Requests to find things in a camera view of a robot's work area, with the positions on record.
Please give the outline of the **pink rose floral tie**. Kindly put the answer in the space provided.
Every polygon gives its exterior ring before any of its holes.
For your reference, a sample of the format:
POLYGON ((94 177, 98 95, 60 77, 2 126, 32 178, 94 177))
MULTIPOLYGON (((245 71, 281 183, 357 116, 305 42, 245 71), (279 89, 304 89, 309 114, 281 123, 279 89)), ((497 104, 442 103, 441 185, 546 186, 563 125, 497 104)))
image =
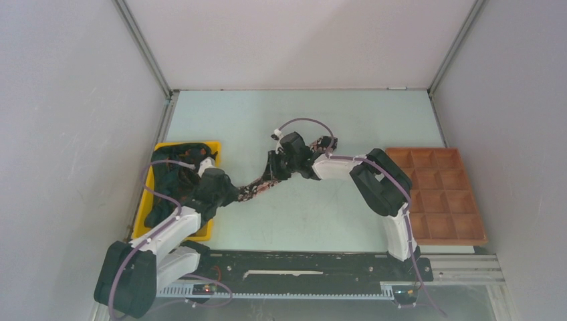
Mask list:
MULTIPOLYGON (((307 145, 312 152, 320 152, 325 154, 325 152, 332 152, 337 148, 338 139, 332 138, 331 136, 321 136, 317 140, 313 141, 311 144, 307 145)), ((273 181, 265 178, 265 170, 262 175, 256 180, 252 181, 248 185, 239 187, 239 196, 237 202, 242 203, 250 201, 259 194, 266 192, 268 189, 280 184, 283 181, 273 181)))

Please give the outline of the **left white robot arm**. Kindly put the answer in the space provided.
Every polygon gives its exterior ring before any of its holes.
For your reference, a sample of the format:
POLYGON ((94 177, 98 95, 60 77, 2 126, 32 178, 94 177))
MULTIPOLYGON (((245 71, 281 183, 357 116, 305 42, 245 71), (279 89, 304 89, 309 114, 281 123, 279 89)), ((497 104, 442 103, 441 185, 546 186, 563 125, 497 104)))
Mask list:
POLYGON ((175 205, 164 221, 128 243, 116 241, 108 248, 94 300, 110 313, 140 318, 159 290, 187 274, 199 279, 209 275, 211 260, 203 255, 205 247, 183 241, 237 196, 237 187, 223 170, 205 169, 192 195, 175 205))

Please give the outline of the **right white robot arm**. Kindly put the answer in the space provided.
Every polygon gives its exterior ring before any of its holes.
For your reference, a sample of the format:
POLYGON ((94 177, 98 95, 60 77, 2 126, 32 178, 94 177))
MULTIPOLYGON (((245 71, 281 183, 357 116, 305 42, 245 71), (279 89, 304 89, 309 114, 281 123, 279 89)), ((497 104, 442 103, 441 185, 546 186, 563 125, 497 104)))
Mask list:
POLYGON ((417 246, 409 223, 412 182, 385 151, 375 148, 362 156, 282 150, 268 153, 265 178, 284 181, 296 173, 305 179, 353 182, 368 207, 382 217, 387 253, 392 257, 388 263, 391 275, 405 280, 415 272, 411 256, 417 246))

